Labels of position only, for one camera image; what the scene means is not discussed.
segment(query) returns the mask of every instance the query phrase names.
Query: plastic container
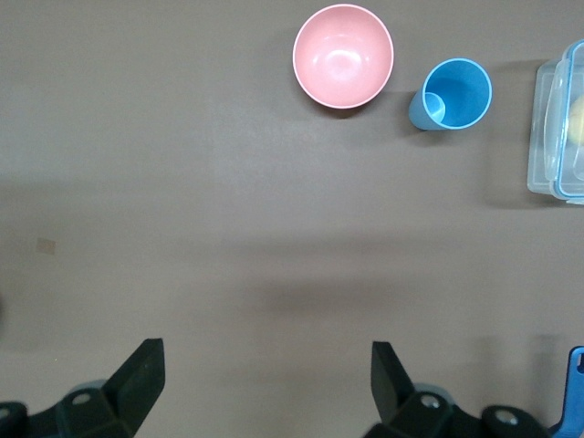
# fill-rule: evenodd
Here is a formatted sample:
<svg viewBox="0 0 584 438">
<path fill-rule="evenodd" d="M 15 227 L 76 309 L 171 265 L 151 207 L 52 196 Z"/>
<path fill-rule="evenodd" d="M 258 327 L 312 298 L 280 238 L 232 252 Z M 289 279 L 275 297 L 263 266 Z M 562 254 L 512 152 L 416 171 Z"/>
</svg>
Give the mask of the plastic container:
<svg viewBox="0 0 584 438">
<path fill-rule="evenodd" d="M 584 39 L 537 71 L 527 168 L 531 192 L 584 204 L 584 132 L 575 131 L 583 121 Z"/>
</svg>

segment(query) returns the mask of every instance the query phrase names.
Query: pink bowl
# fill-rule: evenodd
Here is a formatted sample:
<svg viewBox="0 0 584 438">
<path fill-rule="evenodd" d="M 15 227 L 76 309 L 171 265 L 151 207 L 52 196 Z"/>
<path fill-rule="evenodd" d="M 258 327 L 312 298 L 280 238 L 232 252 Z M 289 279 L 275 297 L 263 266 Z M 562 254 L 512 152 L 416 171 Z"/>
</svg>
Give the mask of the pink bowl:
<svg viewBox="0 0 584 438">
<path fill-rule="evenodd" d="M 385 25 L 356 5 L 332 5 L 302 26 L 292 54 L 300 86 L 331 108 L 355 108 L 390 78 L 393 43 Z"/>
</svg>

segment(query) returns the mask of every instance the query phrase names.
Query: cup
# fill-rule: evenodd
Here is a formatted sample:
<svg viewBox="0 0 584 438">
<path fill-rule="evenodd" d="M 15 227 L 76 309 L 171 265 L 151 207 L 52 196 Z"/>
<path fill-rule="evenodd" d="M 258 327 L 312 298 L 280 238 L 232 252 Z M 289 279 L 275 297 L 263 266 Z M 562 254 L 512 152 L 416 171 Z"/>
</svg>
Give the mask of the cup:
<svg viewBox="0 0 584 438">
<path fill-rule="evenodd" d="M 410 121 L 421 130 L 462 130 L 483 118 L 493 88 L 485 69 L 455 57 L 428 74 L 410 104 Z"/>
</svg>

